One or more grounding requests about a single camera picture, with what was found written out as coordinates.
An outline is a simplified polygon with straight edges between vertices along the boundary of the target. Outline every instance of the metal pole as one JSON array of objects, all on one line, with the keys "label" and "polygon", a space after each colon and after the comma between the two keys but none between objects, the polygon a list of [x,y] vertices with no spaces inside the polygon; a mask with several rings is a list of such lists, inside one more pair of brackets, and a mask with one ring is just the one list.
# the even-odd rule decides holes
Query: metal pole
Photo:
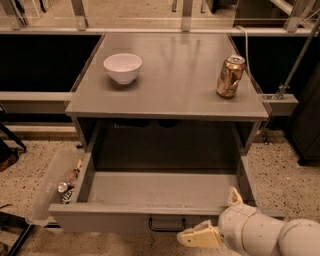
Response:
[{"label": "metal pole", "polygon": [[293,68],[291,69],[291,72],[290,72],[286,82],[284,83],[284,85],[281,85],[279,87],[279,90],[277,91],[277,93],[275,95],[273,95],[272,99],[275,99],[275,100],[282,99],[285,90],[289,87],[289,83],[291,82],[291,79],[292,79],[294,73],[297,71],[297,68],[298,68],[303,56],[305,55],[305,53],[311,43],[311,40],[314,37],[314,35],[316,34],[319,26],[320,26],[320,16],[317,19],[316,23],[314,24],[314,26],[313,26],[313,28],[307,38],[307,41],[305,42],[298,58],[296,59],[296,62],[293,65]]}]

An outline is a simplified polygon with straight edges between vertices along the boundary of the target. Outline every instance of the gray metal cabinet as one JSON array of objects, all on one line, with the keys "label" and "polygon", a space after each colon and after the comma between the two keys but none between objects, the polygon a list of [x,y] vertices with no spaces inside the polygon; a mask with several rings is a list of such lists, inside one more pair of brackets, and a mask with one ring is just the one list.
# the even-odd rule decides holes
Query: gray metal cabinet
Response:
[{"label": "gray metal cabinet", "polygon": [[319,69],[318,64],[288,121],[289,136],[301,155],[300,164],[320,160]]},{"label": "gray metal cabinet", "polygon": [[[143,60],[129,86],[103,67],[119,52]],[[230,186],[259,205],[246,153],[268,113],[246,74],[235,98],[215,92],[223,60],[234,53],[223,34],[106,34],[66,110],[85,157],[71,203],[49,206],[57,223],[99,232],[216,223]]]}]

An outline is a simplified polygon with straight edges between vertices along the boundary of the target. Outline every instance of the gray countertop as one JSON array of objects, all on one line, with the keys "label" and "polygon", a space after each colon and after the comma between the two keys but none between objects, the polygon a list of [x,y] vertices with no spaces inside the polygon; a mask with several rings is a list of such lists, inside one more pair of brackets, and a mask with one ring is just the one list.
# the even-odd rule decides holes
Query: gray countertop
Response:
[{"label": "gray countertop", "polygon": [[[111,80],[103,61],[132,53],[143,63],[128,86]],[[108,33],[66,110],[75,117],[259,121],[268,117],[246,73],[233,99],[216,94],[223,61],[235,50],[227,35]]]}]

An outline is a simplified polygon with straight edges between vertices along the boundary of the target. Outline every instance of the can lid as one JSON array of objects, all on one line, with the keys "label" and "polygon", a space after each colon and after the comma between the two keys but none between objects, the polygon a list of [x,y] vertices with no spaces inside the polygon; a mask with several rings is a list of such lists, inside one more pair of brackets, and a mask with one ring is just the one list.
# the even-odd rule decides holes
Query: can lid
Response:
[{"label": "can lid", "polygon": [[228,57],[228,61],[234,64],[243,64],[245,63],[245,59],[239,55],[231,55]]}]

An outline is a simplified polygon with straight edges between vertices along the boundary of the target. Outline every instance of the bottle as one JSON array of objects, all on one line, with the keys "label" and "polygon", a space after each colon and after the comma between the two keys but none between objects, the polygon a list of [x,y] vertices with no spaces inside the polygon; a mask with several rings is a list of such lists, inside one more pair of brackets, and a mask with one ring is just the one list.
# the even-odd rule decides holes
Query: bottle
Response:
[{"label": "bottle", "polygon": [[69,170],[66,174],[66,181],[62,181],[58,183],[58,192],[64,193],[74,188],[76,186],[78,176],[79,176],[78,169]]}]

